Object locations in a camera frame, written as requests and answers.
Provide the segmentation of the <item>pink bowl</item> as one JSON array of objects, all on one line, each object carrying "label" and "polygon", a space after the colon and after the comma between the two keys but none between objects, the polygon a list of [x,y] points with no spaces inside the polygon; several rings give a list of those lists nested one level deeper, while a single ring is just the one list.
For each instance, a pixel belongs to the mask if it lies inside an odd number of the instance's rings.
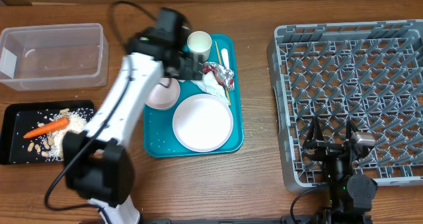
[{"label": "pink bowl", "polygon": [[168,110],[178,101],[180,85],[176,79],[162,78],[151,91],[146,105],[156,110]]}]

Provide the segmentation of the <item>foil wrapper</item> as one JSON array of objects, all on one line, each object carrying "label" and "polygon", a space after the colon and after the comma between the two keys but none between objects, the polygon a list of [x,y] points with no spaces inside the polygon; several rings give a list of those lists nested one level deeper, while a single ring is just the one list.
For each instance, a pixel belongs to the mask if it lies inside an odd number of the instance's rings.
[{"label": "foil wrapper", "polygon": [[205,62],[203,73],[207,74],[209,72],[214,74],[216,81],[220,85],[228,88],[229,90],[234,89],[234,71],[216,62]]}]

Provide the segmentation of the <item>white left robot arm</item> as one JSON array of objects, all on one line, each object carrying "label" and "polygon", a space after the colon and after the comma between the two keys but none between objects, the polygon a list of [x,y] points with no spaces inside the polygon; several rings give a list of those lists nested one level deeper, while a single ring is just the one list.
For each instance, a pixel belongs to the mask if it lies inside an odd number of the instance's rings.
[{"label": "white left robot arm", "polygon": [[83,208],[95,208],[105,223],[143,223],[141,212],[130,197],[135,170],[127,153],[137,121],[150,92],[163,77],[199,80],[203,63],[183,48],[192,30],[180,12],[163,7],[157,16],[142,6],[153,26],[122,38],[115,20],[116,1],[108,8],[108,23],[125,56],[120,72],[100,109],[81,133],[67,132],[63,137],[63,170],[50,184],[44,205],[61,179],[66,186],[87,199]]}]

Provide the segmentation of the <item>pink plate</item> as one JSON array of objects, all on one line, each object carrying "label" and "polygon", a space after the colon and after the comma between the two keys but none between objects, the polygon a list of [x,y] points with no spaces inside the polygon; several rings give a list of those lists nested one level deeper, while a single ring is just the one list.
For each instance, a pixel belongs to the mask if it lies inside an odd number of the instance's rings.
[{"label": "pink plate", "polygon": [[234,119],[228,105],[210,94],[184,99],[174,111],[173,132],[185,148],[207,153],[219,149],[230,138]]}]

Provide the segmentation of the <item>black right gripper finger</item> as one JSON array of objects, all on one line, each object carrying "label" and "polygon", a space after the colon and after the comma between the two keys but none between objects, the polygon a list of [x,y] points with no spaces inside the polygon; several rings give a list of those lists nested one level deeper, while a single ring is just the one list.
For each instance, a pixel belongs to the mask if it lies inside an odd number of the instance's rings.
[{"label": "black right gripper finger", "polygon": [[319,121],[317,117],[313,117],[311,125],[309,126],[309,132],[303,143],[304,148],[318,148],[325,144],[325,139]]},{"label": "black right gripper finger", "polygon": [[357,131],[358,131],[358,128],[356,127],[356,125],[353,123],[351,119],[348,118],[348,120],[346,121],[346,139],[351,139],[353,133]]}]

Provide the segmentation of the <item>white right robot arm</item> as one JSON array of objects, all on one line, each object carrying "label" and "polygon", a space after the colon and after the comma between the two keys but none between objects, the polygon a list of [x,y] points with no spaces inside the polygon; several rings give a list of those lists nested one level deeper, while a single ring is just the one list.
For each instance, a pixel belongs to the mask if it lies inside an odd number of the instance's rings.
[{"label": "white right robot arm", "polygon": [[312,191],[328,187],[330,207],[324,207],[312,216],[311,223],[371,223],[366,213],[372,209],[378,184],[374,179],[356,174],[353,162],[367,157],[375,147],[371,133],[359,131],[351,120],[346,122],[346,138],[342,143],[330,143],[323,137],[318,119],[314,117],[304,149],[312,149],[312,161],[322,162],[325,183]]}]

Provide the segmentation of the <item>white napkin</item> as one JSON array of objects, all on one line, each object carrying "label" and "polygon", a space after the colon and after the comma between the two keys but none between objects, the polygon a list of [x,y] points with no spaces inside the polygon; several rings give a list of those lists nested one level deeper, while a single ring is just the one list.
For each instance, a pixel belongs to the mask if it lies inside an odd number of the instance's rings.
[{"label": "white napkin", "polygon": [[201,91],[216,96],[226,105],[229,105],[229,99],[227,98],[225,89],[217,82],[214,74],[211,71],[203,75],[201,81],[191,80],[190,82],[197,85]]}]

